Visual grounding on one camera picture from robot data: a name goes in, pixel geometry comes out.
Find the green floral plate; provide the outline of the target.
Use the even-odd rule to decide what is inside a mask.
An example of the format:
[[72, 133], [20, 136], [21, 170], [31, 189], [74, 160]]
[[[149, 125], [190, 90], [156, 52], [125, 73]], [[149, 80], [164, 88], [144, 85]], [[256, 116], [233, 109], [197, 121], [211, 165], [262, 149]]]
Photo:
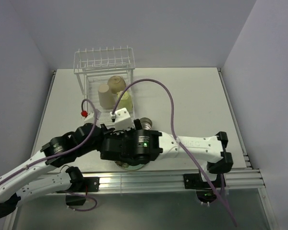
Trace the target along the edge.
[[139, 165], [132, 166], [132, 165], [129, 165], [129, 164], [121, 162], [121, 161], [115, 161], [115, 164], [119, 168], [126, 170], [126, 171], [137, 171], [137, 170], [140, 170], [146, 166], [146, 164], [139, 164]]

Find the small metal-lined beige cup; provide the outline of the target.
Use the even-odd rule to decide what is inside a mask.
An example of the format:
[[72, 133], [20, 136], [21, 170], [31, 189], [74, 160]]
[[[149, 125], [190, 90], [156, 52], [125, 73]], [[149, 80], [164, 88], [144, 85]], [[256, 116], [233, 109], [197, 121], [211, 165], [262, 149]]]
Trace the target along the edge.
[[153, 126], [152, 121], [147, 117], [140, 118], [140, 123], [141, 123], [142, 129], [144, 130], [150, 130]]

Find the pale yellow mug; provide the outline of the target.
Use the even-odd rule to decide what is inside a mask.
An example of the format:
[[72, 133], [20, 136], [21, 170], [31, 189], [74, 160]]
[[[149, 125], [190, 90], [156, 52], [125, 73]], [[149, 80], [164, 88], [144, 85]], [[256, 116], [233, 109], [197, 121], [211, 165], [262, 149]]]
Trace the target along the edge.
[[133, 111], [132, 96], [130, 95], [128, 91], [126, 91], [123, 94], [120, 102], [118, 103], [117, 109], [122, 109], [122, 108], [126, 108], [128, 112]]

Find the brown paper-like cup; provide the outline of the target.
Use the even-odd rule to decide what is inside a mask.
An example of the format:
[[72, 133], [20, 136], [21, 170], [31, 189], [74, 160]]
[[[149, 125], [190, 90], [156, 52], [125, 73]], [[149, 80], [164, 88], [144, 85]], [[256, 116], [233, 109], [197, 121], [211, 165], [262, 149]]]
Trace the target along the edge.
[[102, 108], [113, 109], [113, 106], [115, 105], [115, 99], [112, 95], [110, 87], [107, 84], [100, 84], [98, 88], [98, 97], [100, 106]]

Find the beige ceramic bowl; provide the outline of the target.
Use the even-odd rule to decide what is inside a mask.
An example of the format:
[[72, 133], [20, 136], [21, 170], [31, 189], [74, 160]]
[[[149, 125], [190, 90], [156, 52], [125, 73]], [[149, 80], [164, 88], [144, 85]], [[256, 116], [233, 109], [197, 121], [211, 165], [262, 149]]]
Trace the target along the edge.
[[110, 77], [107, 84], [112, 94], [117, 94], [118, 92], [123, 91], [126, 88], [125, 80], [123, 79], [123, 77], [118, 75]]

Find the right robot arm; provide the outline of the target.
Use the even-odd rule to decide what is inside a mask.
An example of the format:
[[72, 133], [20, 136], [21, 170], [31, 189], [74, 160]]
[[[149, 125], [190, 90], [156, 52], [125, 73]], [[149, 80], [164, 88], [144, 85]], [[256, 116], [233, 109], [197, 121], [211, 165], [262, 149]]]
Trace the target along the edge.
[[202, 167], [204, 171], [198, 175], [198, 181], [208, 187], [214, 182], [214, 175], [228, 173], [232, 169], [233, 158], [226, 151], [227, 143], [226, 132], [205, 138], [174, 138], [156, 130], [130, 130], [106, 136], [100, 158], [132, 167], [174, 158], [202, 160], [206, 165]]

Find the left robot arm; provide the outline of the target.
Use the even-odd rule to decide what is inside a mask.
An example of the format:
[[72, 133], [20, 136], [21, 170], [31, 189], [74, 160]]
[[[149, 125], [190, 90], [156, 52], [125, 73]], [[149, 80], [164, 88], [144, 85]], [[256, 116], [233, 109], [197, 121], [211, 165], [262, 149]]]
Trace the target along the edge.
[[70, 166], [53, 177], [38, 177], [74, 162], [93, 150], [100, 150], [102, 128], [88, 123], [75, 131], [54, 137], [30, 159], [0, 176], [0, 219], [26, 201], [55, 192], [78, 192], [84, 177], [78, 167]]

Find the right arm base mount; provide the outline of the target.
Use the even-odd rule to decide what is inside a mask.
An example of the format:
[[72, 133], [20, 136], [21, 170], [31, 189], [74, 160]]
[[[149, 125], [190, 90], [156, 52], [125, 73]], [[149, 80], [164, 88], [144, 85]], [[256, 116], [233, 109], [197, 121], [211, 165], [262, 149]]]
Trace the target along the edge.
[[[185, 189], [193, 190], [211, 190], [208, 182], [204, 182], [199, 173], [186, 173], [183, 175], [183, 183]], [[212, 184], [215, 188], [221, 188], [226, 186], [224, 176], [220, 174], [217, 175], [216, 180], [212, 181]]]

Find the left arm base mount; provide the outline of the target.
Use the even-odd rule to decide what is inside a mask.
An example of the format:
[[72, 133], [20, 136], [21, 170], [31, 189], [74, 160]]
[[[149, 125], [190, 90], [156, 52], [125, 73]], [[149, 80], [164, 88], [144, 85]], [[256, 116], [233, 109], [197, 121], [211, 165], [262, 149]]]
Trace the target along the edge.
[[[97, 200], [92, 197], [91, 192], [99, 191], [99, 177], [85, 177], [84, 182], [80, 186], [80, 188], [74, 192], [65, 191], [65, 203], [67, 208], [77, 211], [77, 212], [87, 212], [94, 210], [97, 207]], [[91, 201], [93, 206], [90, 208], [80, 209], [80, 206], [83, 206], [86, 201]]]

